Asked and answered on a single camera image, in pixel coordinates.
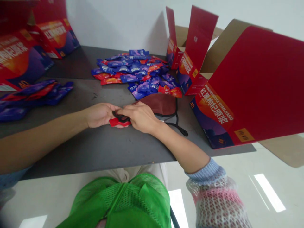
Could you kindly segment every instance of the pile of sachets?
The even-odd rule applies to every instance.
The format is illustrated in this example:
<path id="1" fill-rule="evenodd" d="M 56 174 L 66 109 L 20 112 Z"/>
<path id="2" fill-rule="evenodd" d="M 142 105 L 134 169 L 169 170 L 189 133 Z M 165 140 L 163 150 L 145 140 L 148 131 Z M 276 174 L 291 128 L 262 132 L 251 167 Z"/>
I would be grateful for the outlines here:
<path id="1" fill-rule="evenodd" d="M 128 89 L 137 100 L 158 92 L 182 97 L 180 85 L 168 73 L 167 62 L 149 56 L 144 49 L 97 59 L 97 65 L 99 68 L 92 70 L 92 75 L 101 81 L 101 85 L 128 83 Z"/>
<path id="2" fill-rule="evenodd" d="M 61 85 L 54 79 L 37 82 L 0 98 L 0 122 L 22 119 L 32 108 L 57 105 L 73 89 L 73 82 Z"/>

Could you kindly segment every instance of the table surface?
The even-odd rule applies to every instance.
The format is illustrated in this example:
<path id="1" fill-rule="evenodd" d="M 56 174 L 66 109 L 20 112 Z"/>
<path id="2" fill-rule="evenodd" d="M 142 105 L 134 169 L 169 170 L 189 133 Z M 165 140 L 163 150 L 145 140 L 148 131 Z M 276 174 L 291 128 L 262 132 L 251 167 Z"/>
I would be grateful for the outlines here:
<path id="1" fill-rule="evenodd" d="M 74 89 L 57 105 L 31 110 L 21 121 L 0 124 L 0 138 L 39 126 L 59 116 L 82 110 L 99 102 L 124 106 L 135 101 L 128 84 L 101 86 L 91 76 L 96 58 L 107 58 L 122 51 L 82 46 L 63 60 L 56 60 L 41 80 L 56 78 L 60 83 L 74 82 Z M 188 131 L 188 139 L 209 156 L 221 156 L 256 151 L 252 144 L 211 149 L 189 102 L 193 96 L 178 99 L 179 126 Z M 24 175 L 23 179 L 84 173 L 97 170 L 131 167 L 175 161 L 172 153 L 156 138 L 141 133 L 132 126 L 124 129 L 110 125 L 86 129 L 58 146 Z"/>

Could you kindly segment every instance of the tiled floor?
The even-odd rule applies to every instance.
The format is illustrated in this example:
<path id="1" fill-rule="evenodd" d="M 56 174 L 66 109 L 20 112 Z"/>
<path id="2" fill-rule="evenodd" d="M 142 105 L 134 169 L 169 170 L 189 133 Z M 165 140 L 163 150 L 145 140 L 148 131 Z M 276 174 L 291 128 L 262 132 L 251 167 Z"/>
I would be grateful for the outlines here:
<path id="1" fill-rule="evenodd" d="M 259 143 L 254 146 L 257 152 L 214 158 L 238 183 L 252 226 L 304 227 L 304 167 L 289 167 Z M 168 190 L 181 190 L 188 226 L 195 227 L 195 207 L 185 186 L 187 176 L 177 162 L 168 163 L 167 169 Z M 3 226 L 55 227 L 68 216 L 77 192 L 96 175 L 94 172 L 20 181 L 14 187 L 16 195 L 0 211 Z"/>

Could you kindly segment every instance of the green fabric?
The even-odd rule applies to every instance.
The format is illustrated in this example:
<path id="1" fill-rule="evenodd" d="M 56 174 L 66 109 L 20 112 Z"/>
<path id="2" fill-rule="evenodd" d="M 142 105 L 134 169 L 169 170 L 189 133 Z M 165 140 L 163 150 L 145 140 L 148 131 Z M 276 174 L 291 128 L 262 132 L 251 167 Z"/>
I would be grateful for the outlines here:
<path id="1" fill-rule="evenodd" d="M 58 227 L 171 227 L 170 198 L 154 175 L 139 174 L 128 183 L 98 178 L 76 195 L 70 216 Z"/>

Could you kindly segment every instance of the face mask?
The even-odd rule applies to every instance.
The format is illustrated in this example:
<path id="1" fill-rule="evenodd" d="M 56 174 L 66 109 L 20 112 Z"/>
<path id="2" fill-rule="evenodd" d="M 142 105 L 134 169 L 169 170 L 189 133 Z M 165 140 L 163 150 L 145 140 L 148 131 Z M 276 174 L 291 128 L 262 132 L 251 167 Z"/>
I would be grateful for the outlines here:
<path id="1" fill-rule="evenodd" d="M 143 102 L 144 104 L 148 105 L 153 113 L 156 116 L 161 117 L 173 117 L 176 116 L 176 123 L 166 123 L 168 125 L 175 126 L 184 136 L 188 136 L 188 132 L 178 126 L 178 115 L 177 115 L 177 98 L 169 95 L 169 94 L 162 94 L 162 93 L 154 93 L 149 96 L 146 96 L 139 101 Z M 130 121 L 129 117 L 124 115 L 119 115 L 117 111 L 113 111 L 113 115 L 119 119 L 120 122 L 125 123 Z"/>

